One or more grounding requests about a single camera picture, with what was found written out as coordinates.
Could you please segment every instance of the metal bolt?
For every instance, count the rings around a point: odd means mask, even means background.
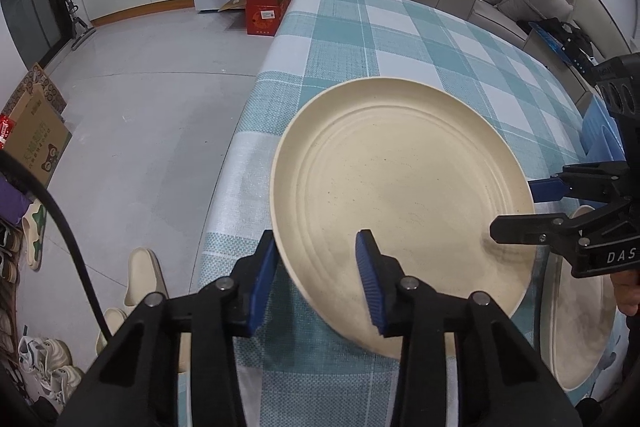
[[[153,292],[149,293],[149,295],[145,297],[144,303],[150,308],[154,308],[161,304],[163,300],[164,295],[162,295],[160,292]]]
[[[419,284],[420,281],[418,281],[415,277],[411,277],[410,275],[407,277],[402,277],[402,279],[400,280],[400,285],[405,290],[415,290]]]
[[[216,279],[216,288],[223,292],[230,290],[235,284],[236,281],[231,279],[231,277],[220,277],[219,279]]]
[[[474,302],[481,306],[487,306],[491,302],[491,297],[484,292],[475,292],[473,298]]]

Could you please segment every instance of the human hand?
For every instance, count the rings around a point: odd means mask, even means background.
[[[611,282],[618,309],[629,317],[636,315],[640,305],[640,272],[626,270],[612,273]]]

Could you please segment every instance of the tablecloth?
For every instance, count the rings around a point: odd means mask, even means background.
[[[323,89],[376,75],[418,80],[468,104],[506,140],[529,179],[584,161],[582,119],[567,93],[542,64],[502,39],[407,0],[293,0],[215,189],[200,252],[201,287],[254,253],[271,227],[271,161],[296,112]],[[545,255],[538,251],[532,285],[513,317],[531,342]],[[329,328],[282,266],[264,325],[254,338],[236,339],[236,355],[250,426],[388,425],[397,362]],[[454,407],[455,393],[449,396]]]

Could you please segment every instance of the red cardboard box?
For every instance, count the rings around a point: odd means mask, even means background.
[[[246,32],[273,37],[291,0],[246,0]]]

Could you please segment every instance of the floor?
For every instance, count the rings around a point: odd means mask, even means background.
[[[103,309],[122,308],[136,247],[156,253],[170,296],[195,289],[213,190],[271,43],[248,36],[243,19],[178,10],[114,23],[51,73],[73,138],[49,190]],[[50,220],[45,238],[40,270],[19,266],[19,331],[63,340],[85,370],[97,325]]]

